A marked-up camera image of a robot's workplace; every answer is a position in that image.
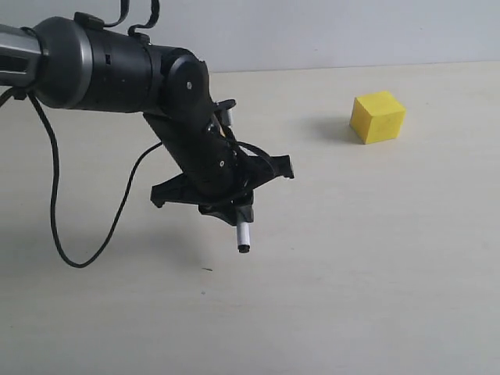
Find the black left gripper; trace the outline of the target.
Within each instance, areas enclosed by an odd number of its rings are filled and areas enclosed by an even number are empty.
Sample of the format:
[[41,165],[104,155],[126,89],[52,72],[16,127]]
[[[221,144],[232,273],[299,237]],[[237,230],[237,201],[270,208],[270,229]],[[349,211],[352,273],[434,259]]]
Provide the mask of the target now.
[[[271,156],[270,164],[261,157],[247,156],[243,168],[237,171],[237,183],[224,195],[204,195],[185,173],[181,173],[152,187],[150,199],[156,207],[167,202],[199,205],[203,216],[222,220],[230,226],[253,223],[253,197],[245,197],[271,180],[284,177],[293,179],[294,170],[289,155]],[[236,201],[236,209],[229,202]]]

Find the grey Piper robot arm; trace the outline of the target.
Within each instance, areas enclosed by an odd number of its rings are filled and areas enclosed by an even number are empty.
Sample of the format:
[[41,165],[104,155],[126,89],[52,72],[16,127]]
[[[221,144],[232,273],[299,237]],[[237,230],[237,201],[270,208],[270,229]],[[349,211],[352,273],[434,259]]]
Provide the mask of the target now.
[[192,52],[106,30],[88,14],[2,26],[1,83],[54,109],[141,113],[181,170],[152,188],[158,207],[192,204],[230,225],[252,222],[254,190],[294,176],[288,156],[235,138],[236,102],[212,99],[208,68]]

